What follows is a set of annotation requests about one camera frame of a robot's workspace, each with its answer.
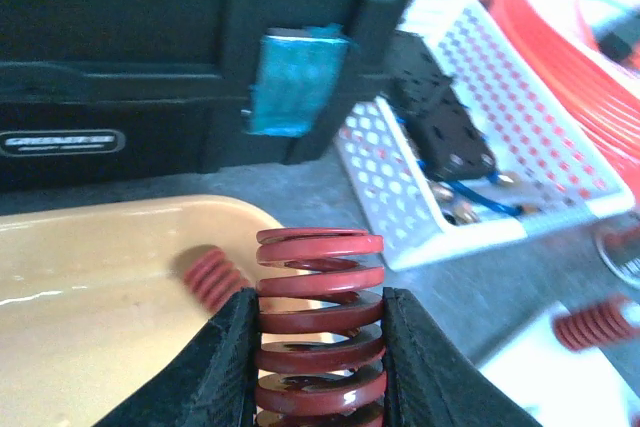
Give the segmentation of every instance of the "blue object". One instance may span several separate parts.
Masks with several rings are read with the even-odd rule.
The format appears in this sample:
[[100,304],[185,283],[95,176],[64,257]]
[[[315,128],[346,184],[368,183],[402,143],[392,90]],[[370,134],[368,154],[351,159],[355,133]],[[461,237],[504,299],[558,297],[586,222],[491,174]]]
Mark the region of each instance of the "blue object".
[[522,215],[523,210],[520,206],[514,207],[511,205],[501,204],[500,202],[495,202],[491,199],[488,199],[484,195],[479,194],[475,190],[470,189],[462,182],[452,181],[447,183],[456,193],[462,195],[463,197],[466,197],[471,202],[484,205],[489,210],[492,210],[499,214],[510,215],[512,217],[518,217],[519,215]]
[[329,101],[349,42],[338,26],[277,29],[264,37],[249,133],[302,137]]

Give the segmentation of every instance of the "beige tray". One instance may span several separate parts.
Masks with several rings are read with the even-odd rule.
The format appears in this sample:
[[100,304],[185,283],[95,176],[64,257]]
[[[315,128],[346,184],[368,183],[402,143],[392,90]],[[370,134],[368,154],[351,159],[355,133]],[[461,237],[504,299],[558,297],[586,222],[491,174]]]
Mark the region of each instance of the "beige tray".
[[207,320],[180,273],[215,244],[252,281],[285,275],[255,262],[276,227],[216,196],[0,217],[0,425],[99,420]]

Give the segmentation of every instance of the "red coil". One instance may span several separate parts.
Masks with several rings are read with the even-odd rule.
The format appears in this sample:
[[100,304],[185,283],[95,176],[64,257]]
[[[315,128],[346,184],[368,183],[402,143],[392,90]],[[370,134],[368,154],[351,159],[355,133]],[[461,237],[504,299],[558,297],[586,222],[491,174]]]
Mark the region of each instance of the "red coil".
[[185,272],[184,283],[209,312],[215,314],[229,298],[249,281],[218,247],[200,257]]
[[555,318],[553,332],[562,345],[574,352],[630,340],[640,335],[640,324],[625,313],[638,308],[640,306],[628,297],[617,295],[574,314]]
[[[330,332],[347,337],[332,344],[272,342],[256,355],[259,369],[274,372],[258,381],[256,417],[261,427],[380,427],[387,375],[379,360],[385,348],[380,328],[382,298],[358,292],[382,283],[383,267],[365,267],[340,257],[382,251],[382,237],[364,230],[275,229],[259,232],[261,265],[311,271],[264,279],[260,297],[289,297],[338,304],[298,312],[261,312],[269,334]],[[350,375],[330,372],[350,371]]]

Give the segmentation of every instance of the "black box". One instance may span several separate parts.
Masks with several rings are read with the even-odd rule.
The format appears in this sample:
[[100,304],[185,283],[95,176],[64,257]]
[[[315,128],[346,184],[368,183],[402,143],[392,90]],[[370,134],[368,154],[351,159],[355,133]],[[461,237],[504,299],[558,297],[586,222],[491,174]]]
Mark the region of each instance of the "black box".
[[[409,0],[0,0],[0,189],[318,158]],[[263,36],[338,24],[352,41],[307,135],[249,135]]]

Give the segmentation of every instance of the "tray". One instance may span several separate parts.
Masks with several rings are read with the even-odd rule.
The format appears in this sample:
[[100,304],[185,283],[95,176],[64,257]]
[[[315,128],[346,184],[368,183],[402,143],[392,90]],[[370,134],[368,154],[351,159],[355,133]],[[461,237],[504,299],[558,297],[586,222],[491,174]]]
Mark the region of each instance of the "tray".
[[278,227],[217,196],[0,218],[0,424],[92,425],[207,320],[182,285],[184,269],[215,244],[253,282],[287,275],[255,262],[256,232]]
[[451,258],[593,222],[631,209],[634,198],[579,125],[522,60],[477,0],[414,0],[400,29],[419,34],[455,81],[502,171],[515,188],[466,185],[498,202],[541,212],[513,218],[478,207],[481,222],[443,217],[383,98],[358,104],[335,138],[371,230],[385,236],[393,270]]

